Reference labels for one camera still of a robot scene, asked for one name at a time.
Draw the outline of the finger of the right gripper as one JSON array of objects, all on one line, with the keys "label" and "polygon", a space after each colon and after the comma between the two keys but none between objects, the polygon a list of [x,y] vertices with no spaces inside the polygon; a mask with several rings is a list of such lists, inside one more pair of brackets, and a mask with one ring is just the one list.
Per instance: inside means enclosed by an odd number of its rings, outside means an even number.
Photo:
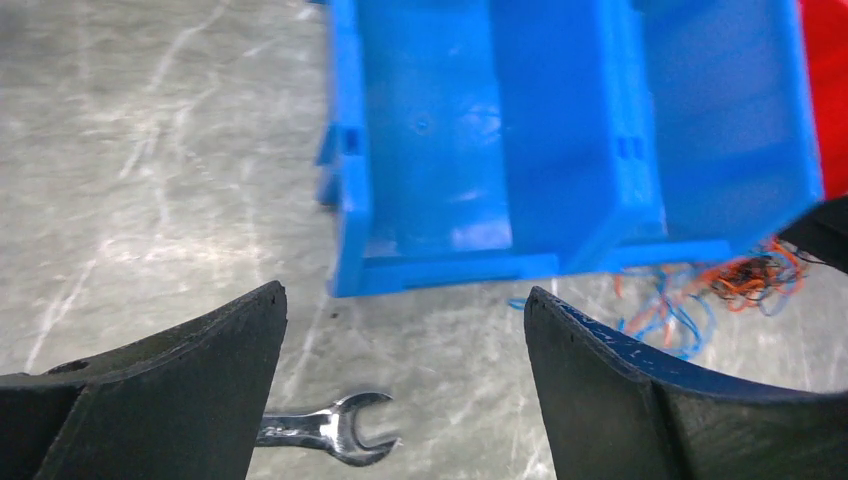
[{"label": "finger of the right gripper", "polygon": [[827,200],[778,237],[826,265],[847,272],[847,197]]}]

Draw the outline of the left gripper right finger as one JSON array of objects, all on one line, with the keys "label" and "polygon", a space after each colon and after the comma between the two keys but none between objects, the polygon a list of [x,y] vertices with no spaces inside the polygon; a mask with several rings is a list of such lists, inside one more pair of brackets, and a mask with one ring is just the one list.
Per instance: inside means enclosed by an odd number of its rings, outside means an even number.
[{"label": "left gripper right finger", "polygon": [[843,479],[847,396],[705,369],[542,288],[524,329],[561,479]]}]

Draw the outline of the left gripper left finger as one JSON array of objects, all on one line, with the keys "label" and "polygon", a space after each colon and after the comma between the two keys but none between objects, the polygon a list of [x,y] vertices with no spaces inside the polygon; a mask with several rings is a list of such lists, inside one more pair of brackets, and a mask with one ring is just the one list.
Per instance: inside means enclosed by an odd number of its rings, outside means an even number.
[{"label": "left gripper left finger", "polygon": [[242,479],[286,331],[269,282],[201,317],[1,379],[5,479]]}]

